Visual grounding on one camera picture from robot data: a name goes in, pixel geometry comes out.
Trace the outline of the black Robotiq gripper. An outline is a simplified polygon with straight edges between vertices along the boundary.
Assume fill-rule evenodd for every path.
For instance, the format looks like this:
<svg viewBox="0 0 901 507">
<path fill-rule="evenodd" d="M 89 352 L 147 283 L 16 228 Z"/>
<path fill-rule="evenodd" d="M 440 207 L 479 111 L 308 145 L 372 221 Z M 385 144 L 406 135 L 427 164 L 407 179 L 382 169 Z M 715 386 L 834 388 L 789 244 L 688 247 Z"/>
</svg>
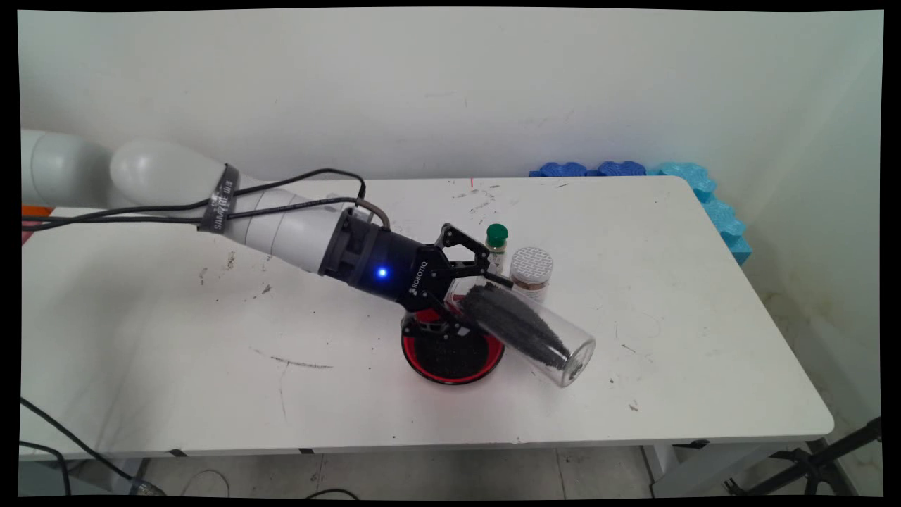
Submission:
<svg viewBox="0 0 901 507">
<path fill-rule="evenodd" d="M 469 250 L 474 259 L 450 262 L 443 250 L 458 245 Z M 344 211 L 326 247 L 319 274 L 402 305 L 408 311 L 401 321 L 402 340 L 486 337 L 481 325 L 457 309 L 443 314 L 430 308 L 432 302 L 445 299 L 453 285 L 451 280 L 481 277 L 512 289 L 512 280 L 490 268 L 489 254 L 485 244 L 451 223 L 442 225 L 434 244 L 422 244 Z"/>
</svg>

